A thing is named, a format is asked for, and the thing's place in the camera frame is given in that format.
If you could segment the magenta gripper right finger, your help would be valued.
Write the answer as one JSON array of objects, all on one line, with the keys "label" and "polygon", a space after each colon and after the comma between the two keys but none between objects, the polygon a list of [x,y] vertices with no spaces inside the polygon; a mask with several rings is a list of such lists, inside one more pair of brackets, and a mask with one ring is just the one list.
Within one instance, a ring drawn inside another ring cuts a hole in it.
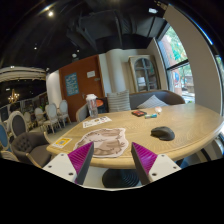
[{"label": "magenta gripper right finger", "polygon": [[180,167],[166,154],[155,154],[135,142],[132,143],[131,153],[137,174],[143,185],[180,170]]}]

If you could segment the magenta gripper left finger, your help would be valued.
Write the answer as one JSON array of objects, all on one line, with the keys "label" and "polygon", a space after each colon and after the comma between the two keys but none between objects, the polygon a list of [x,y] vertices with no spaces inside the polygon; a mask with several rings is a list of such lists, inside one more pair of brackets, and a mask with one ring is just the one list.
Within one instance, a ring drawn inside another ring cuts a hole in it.
[{"label": "magenta gripper left finger", "polygon": [[43,167],[54,175],[82,185],[94,152],[94,143],[87,143],[69,154],[60,153]]}]

